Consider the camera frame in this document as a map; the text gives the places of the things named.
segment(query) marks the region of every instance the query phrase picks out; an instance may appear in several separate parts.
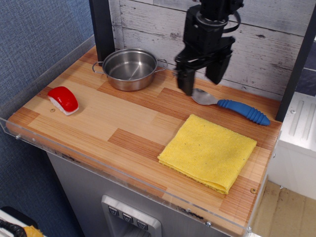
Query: wood plank wall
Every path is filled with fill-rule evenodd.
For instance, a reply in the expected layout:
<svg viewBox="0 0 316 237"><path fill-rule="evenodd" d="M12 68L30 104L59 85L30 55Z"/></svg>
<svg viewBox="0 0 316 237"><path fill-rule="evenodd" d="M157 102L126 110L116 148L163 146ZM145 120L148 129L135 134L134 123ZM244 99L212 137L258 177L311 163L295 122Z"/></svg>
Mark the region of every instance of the wood plank wall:
<svg viewBox="0 0 316 237"><path fill-rule="evenodd" d="M143 48L169 69L184 48L186 11L197 0L109 0L117 49ZM222 85L281 100L316 0L244 0ZM196 77L206 79L204 69Z"/></svg>

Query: wooden tabletop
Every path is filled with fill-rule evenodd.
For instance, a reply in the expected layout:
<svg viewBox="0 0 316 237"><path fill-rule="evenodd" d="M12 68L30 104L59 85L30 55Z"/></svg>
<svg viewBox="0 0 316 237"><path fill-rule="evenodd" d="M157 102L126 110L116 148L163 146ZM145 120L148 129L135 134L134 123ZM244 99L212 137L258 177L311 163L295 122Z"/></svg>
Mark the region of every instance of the wooden tabletop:
<svg viewBox="0 0 316 237"><path fill-rule="evenodd" d="M168 70L156 73L145 89L119 91L109 85L106 75L92 71L95 61L93 48L13 114L7 127L35 145L105 171L194 218L241 234L241 227L248 226L280 131L281 123L274 120L279 102L196 80L195 87L218 99L244 102L265 113L271 124L261 126L217 105L198 105L177 88L176 77ZM77 112L65 116L52 105L47 93L57 86L73 92L79 102ZM190 114L257 141L228 195L158 162L157 156Z"/></svg>

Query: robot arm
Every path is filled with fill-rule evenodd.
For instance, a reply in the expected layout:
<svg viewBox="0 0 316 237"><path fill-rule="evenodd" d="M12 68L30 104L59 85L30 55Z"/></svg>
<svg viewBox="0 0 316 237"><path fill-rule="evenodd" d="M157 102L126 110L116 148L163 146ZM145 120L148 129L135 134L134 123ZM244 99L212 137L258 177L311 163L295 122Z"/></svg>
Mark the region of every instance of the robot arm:
<svg viewBox="0 0 316 237"><path fill-rule="evenodd" d="M243 0L200 0L201 5L187 11L183 42L185 48L175 58L178 87L191 96L195 71L206 67L206 76L218 84L228 67L232 55L233 37L223 33L236 30L240 24L237 10ZM238 24L224 29L229 15L234 15Z"/></svg>

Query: yellow object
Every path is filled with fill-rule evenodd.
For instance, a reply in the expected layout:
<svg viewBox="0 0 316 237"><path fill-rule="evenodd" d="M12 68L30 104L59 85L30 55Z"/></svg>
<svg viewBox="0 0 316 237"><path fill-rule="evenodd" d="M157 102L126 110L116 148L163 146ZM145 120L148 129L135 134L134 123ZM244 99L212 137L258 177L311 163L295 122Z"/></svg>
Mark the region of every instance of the yellow object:
<svg viewBox="0 0 316 237"><path fill-rule="evenodd" d="M257 142L190 115L158 156L159 162L228 194Z"/></svg>
<svg viewBox="0 0 316 237"><path fill-rule="evenodd" d="M24 227L25 233L27 237L44 237L40 230L36 229L34 226L26 226Z"/></svg>

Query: spatula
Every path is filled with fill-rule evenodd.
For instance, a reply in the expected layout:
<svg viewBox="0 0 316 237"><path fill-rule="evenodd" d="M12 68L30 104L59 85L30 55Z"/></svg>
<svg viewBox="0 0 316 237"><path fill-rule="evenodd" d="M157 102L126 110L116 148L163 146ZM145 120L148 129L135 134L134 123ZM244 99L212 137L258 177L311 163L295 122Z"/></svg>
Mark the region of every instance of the spatula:
<svg viewBox="0 0 316 237"><path fill-rule="evenodd" d="M270 120L267 116L254 107L232 100L218 100L213 95L202 89L194 88L192 92L192 99L200 105L217 104L220 107L231 109L260 125L270 124Z"/></svg>

